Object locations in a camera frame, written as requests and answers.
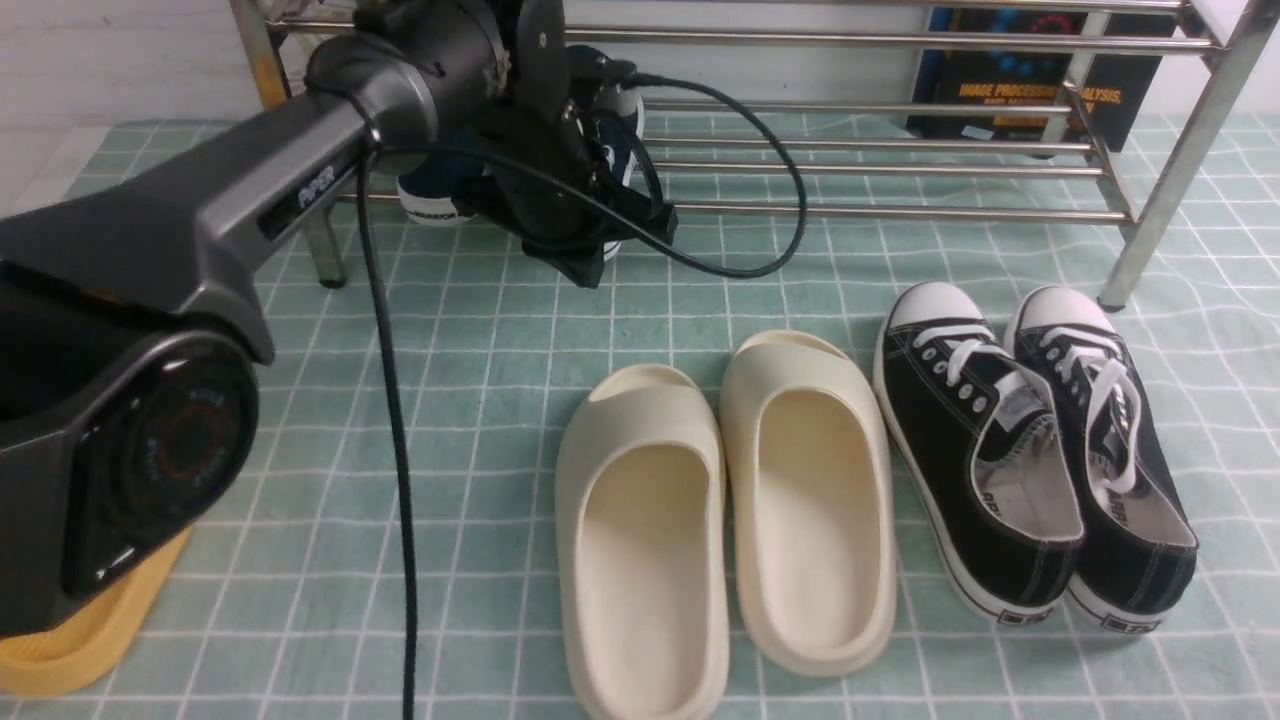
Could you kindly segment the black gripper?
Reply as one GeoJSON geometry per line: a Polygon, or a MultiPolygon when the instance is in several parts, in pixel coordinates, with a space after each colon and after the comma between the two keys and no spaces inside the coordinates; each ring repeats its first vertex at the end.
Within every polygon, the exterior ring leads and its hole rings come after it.
{"type": "Polygon", "coordinates": [[[594,290],[625,242],[672,245],[675,206],[664,201],[655,220],[637,225],[582,192],[590,165],[570,97],[562,3],[493,1],[490,9],[508,63],[506,90],[471,126],[493,161],[483,178],[465,181],[457,196],[517,237],[529,258],[594,290]]]}

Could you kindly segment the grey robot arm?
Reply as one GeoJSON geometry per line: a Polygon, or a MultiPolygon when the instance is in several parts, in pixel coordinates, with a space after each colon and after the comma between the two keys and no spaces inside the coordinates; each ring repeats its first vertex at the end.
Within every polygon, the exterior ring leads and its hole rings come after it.
{"type": "Polygon", "coordinates": [[[486,164],[457,199],[581,287],[675,208],[611,174],[558,1],[365,1],[306,90],[111,188],[3,220],[3,637],[49,632],[200,519],[259,425],[253,281],[383,163],[486,164]]]}

